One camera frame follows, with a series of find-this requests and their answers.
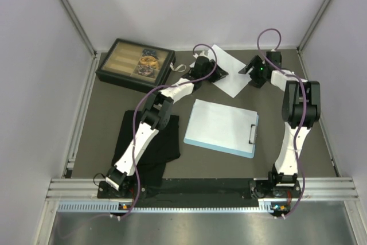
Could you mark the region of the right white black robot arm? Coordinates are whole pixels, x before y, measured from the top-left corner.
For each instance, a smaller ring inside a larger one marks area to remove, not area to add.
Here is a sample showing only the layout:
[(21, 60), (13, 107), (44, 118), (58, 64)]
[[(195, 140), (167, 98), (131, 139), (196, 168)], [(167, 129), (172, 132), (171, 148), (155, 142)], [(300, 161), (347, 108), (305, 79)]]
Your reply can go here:
[(255, 88), (261, 88), (268, 82), (283, 91), (284, 137), (279, 156), (267, 180), (250, 182), (252, 196), (259, 199), (299, 192), (302, 147), (314, 123), (321, 116), (320, 83), (302, 79), (289, 70), (281, 69), (281, 65), (281, 53), (269, 51), (264, 60), (256, 55), (239, 71), (239, 74), (249, 75), (249, 85)]

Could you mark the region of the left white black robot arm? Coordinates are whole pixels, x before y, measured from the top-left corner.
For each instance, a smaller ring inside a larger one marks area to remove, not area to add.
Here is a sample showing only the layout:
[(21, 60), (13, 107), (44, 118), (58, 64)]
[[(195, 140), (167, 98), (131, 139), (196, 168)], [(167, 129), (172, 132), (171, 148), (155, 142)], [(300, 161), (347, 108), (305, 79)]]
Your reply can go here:
[(153, 138), (168, 124), (173, 105), (182, 98), (198, 90), (201, 82), (215, 82), (218, 72), (218, 58), (210, 59), (207, 55), (195, 55), (194, 67), (172, 85), (159, 85), (148, 92), (138, 103), (144, 103), (140, 121), (136, 121), (138, 110), (132, 116), (132, 140), (122, 156), (109, 169), (105, 182), (118, 197), (129, 193), (130, 183), (127, 177), (138, 175), (137, 164)]

